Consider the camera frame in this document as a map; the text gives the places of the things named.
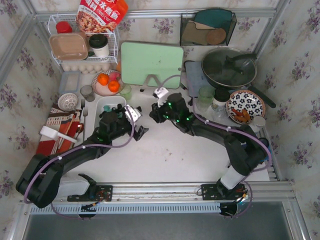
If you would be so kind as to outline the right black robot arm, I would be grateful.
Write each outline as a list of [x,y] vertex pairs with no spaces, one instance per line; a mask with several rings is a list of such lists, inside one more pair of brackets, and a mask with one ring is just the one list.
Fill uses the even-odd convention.
[[217,181],[217,188],[223,193],[232,191],[250,175],[271,153],[257,138],[248,125],[231,127],[204,119],[191,112],[181,93],[172,93],[164,87],[154,90],[157,102],[152,104],[150,117],[156,123],[171,121],[181,132],[202,137],[225,147],[230,167]]

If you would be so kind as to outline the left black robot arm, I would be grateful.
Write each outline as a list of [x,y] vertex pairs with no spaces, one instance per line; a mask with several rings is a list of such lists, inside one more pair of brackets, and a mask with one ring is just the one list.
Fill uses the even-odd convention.
[[100,115],[99,126],[82,144],[62,153],[35,154],[15,189],[23,195],[26,204],[44,208],[58,195],[61,178],[70,170],[104,156],[109,150],[122,148],[135,139],[139,141],[148,131],[136,123],[142,116],[142,108],[126,105]]

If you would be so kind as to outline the white storage basket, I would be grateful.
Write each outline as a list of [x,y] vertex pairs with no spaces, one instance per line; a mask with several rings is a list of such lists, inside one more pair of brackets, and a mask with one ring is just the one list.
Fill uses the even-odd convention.
[[104,107],[108,106],[110,109],[117,108],[118,104],[121,104],[121,106],[124,107],[127,104],[127,101],[124,97],[118,95],[104,96],[100,98],[96,104],[94,128],[99,126],[101,119],[99,115],[104,111]]

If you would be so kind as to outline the blue grey cloth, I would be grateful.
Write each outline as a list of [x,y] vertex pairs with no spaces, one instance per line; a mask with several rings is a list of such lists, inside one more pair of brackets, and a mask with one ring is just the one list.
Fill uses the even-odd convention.
[[269,154],[266,154],[266,157],[260,161],[260,164],[262,165],[265,163],[266,165],[270,165],[272,162],[272,151],[270,148],[270,142],[265,137],[260,137],[259,140],[267,147]]

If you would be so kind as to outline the teal coffee capsule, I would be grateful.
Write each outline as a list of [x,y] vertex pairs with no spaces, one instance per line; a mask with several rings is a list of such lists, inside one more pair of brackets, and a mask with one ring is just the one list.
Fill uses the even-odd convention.
[[111,112],[111,111],[112,111],[112,108],[110,108],[109,105],[105,105],[105,106],[103,107],[103,111],[104,111],[104,112]]

